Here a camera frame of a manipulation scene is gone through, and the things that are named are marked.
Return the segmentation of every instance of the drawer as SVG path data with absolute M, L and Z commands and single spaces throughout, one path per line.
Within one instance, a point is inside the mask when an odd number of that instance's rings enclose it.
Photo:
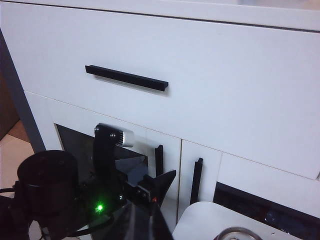
M 212 202 L 222 153 L 189 141 L 182 141 L 178 220 L 190 205 L 195 162 L 203 159 L 198 200 Z
M 8 2 L 1 30 L 26 91 L 310 179 L 320 172 L 319 33 Z
M 320 218 L 320 182 L 223 153 L 217 181 Z
M 134 146 L 128 149 L 148 156 L 149 175 L 155 177 L 155 148 L 163 145 L 164 172 L 177 171 L 161 207 L 170 230 L 174 230 L 177 221 L 181 139 L 33 93 L 25 92 L 25 95 L 47 150 L 62 149 L 56 125 L 93 137 L 94 127 L 98 123 L 105 123 L 134 132 Z

